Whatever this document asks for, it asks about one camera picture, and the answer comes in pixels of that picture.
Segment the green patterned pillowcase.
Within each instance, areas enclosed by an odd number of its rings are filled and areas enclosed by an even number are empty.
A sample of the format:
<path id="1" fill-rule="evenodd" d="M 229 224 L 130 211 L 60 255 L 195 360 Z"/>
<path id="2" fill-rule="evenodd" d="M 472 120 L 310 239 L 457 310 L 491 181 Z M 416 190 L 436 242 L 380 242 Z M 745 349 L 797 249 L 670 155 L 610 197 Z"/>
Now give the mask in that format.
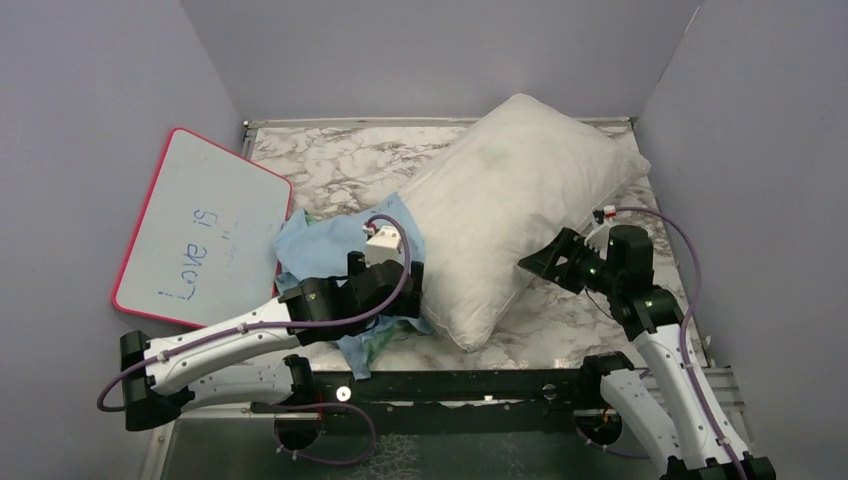
<path id="1" fill-rule="evenodd" d="M 433 328 L 422 319 L 409 317 L 386 317 L 381 316 L 375 320 L 364 333 L 357 335 L 354 340 L 367 358 L 376 358 L 393 340 L 402 332 L 416 332 L 429 335 Z"/>

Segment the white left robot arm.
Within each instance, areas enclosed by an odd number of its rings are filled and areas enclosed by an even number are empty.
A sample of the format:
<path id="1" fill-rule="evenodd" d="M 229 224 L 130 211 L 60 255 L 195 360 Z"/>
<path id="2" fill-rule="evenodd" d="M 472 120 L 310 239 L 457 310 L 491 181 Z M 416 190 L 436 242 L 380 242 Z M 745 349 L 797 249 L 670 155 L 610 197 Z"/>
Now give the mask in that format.
<path id="1" fill-rule="evenodd" d="M 421 315 L 424 265 L 368 266 L 347 255 L 347 274 L 306 278 L 265 304 L 220 324 L 166 338 L 141 331 L 120 339 L 124 425 L 145 431 L 197 408 L 255 402 L 298 411 L 321 395 L 295 349 L 366 331 L 379 317 Z"/>

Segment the light blue pillowcase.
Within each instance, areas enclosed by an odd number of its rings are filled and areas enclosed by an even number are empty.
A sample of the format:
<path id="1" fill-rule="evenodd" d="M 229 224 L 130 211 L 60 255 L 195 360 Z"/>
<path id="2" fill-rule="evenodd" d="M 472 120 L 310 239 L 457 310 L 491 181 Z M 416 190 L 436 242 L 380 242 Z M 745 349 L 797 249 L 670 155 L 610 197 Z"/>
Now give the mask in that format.
<path id="1" fill-rule="evenodd" d="M 387 214 L 404 228 L 411 247 L 411 259 L 426 260 L 426 243 L 406 205 L 398 194 L 386 197 L 374 208 L 353 215 L 339 215 L 318 221 L 306 210 L 298 209 L 290 216 L 274 242 L 281 272 L 276 277 L 282 292 L 310 277 L 325 278 L 347 273 L 347 253 L 362 251 L 366 236 L 365 221 L 375 214 Z M 373 360 L 366 357 L 354 340 L 344 336 L 335 342 L 357 380 L 371 377 Z"/>

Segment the white pillow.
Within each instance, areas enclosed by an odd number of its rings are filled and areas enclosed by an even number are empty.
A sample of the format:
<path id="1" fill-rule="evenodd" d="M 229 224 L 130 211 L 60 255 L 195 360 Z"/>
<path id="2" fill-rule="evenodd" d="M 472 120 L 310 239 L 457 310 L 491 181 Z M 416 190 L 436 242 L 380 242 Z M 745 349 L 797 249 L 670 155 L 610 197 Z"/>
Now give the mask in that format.
<path id="1" fill-rule="evenodd" d="M 518 263 L 649 172 L 637 150 L 516 94 L 399 189 L 425 245 L 423 315 L 459 348 L 482 347 L 528 286 Z"/>

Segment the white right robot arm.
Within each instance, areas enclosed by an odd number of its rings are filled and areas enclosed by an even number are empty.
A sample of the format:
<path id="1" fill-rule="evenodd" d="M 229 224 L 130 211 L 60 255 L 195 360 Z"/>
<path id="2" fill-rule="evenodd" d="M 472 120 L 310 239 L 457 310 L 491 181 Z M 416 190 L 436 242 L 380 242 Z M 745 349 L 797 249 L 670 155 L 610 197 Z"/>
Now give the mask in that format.
<path id="1" fill-rule="evenodd" d="M 775 478 L 771 461 L 752 453 L 693 360 L 679 303 L 654 282 L 653 255 L 647 231 L 638 226 L 615 225 L 589 237 L 564 228 L 518 265 L 564 290 L 606 298 L 661 397 L 651 395 L 621 352 L 585 357 L 577 393 L 589 406 L 617 412 L 660 478 Z"/>

